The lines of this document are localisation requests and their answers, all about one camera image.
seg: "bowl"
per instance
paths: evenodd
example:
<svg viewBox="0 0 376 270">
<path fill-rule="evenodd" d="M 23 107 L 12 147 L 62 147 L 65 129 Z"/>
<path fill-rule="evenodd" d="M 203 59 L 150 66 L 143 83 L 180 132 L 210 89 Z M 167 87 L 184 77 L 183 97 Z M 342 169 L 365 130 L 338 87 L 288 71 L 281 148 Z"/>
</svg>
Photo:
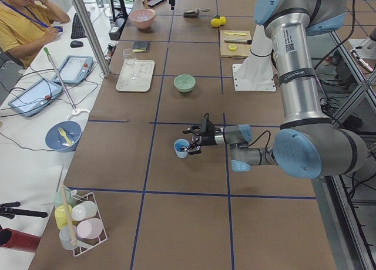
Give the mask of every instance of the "bowl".
<svg viewBox="0 0 376 270">
<path fill-rule="evenodd" d="M 195 84 L 196 80 L 192 75 L 178 75 L 174 79 L 175 88 L 183 93 L 191 91 Z"/>
<path fill-rule="evenodd" d="M 156 13 L 152 9 L 137 9 L 129 14 L 130 20 L 139 29 L 146 29 L 152 25 Z"/>
<path fill-rule="evenodd" d="M 69 145 L 68 141 L 60 134 L 59 128 L 65 131 L 66 137 L 72 142 L 71 145 Z M 82 129 L 80 124 L 67 120 L 52 126 L 47 132 L 45 141 L 47 146 L 52 150 L 65 153 L 76 150 L 81 135 Z"/>
</svg>

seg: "pink cup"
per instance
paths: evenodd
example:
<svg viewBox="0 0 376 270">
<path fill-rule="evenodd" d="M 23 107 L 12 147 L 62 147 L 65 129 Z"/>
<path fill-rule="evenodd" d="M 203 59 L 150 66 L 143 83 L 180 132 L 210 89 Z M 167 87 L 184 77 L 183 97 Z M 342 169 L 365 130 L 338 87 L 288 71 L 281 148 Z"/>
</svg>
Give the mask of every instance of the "pink cup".
<svg viewBox="0 0 376 270">
<path fill-rule="evenodd" d="M 103 223 L 99 218 L 90 218 L 81 221 L 77 226 L 77 236 L 83 239 L 95 239 L 103 231 Z"/>
</svg>

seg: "yellow cup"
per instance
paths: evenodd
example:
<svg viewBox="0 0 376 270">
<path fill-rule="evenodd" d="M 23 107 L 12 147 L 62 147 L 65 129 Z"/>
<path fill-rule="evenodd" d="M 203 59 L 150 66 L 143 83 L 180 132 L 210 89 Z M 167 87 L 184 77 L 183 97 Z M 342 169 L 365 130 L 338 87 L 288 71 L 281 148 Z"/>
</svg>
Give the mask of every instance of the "yellow cup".
<svg viewBox="0 0 376 270">
<path fill-rule="evenodd" d="M 68 209 L 69 209 L 69 213 L 72 214 L 72 207 L 70 205 L 68 205 Z M 66 219 L 66 216 L 65 216 L 65 209 L 64 209 L 63 204 L 59 205 L 55 209 L 55 220 L 56 220 L 56 224 L 59 230 L 61 230 L 64 226 L 68 225 L 68 220 Z"/>
</svg>

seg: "tablet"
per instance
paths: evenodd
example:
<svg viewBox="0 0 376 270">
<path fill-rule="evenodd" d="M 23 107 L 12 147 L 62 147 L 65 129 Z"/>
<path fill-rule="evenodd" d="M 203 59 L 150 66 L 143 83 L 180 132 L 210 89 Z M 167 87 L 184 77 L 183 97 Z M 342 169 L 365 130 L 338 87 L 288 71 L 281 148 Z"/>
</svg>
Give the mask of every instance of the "tablet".
<svg viewBox="0 0 376 270">
<path fill-rule="evenodd" d="M 60 85 L 41 79 L 8 102 L 8 105 L 25 117 L 33 116 L 56 99 L 62 91 Z"/>
<path fill-rule="evenodd" d="M 93 57 L 67 56 L 59 67 L 59 73 L 64 83 L 77 85 L 89 75 L 92 65 Z M 52 81 L 60 83 L 57 75 L 55 75 Z"/>
</svg>

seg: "stand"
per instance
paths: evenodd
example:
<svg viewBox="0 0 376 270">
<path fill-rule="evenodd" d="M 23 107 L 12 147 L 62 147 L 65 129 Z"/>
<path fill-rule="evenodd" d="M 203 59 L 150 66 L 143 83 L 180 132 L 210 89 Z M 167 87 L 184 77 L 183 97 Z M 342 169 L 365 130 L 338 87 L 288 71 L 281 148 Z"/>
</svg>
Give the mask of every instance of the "stand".
<svg viewBox="0 0 376 270">
<path fill-rule="evenodd" d="M 19 210 L 14 209 L 12 207 L 19 207 L 21 203 L 19 201 L 15 202 L 7 202 L 4 204 L 0 204 L 0 216 L 7 217 L 9 219 L 13 219 L 16 215 L 25 215 L 25 216 L 34 216 L 34 217 L 42 217 L 45 218 L 48 216 L 47 212 L 41 211 L 32 211 L 32 210 Z"/>
<path fill-rule="evenodd" d="M 240 64 L 233 64 L 235 91 L 276 91 L 271 68 L 272 43 L 264 27 L 257 25 L 251 54 Z"/>
<path fill-rule="evenodd" d="M 111 40 L 118 41 L 122 35 L 125 23 L 128 19 L 128 13 L 125 8 L 124 0 L 118 0 L 120 3 L 120 8 L 115 7 L 114 0 L 110 0 L 110 7 L 112 13 L 112 28 L 109 32 Z"/>
</svg>

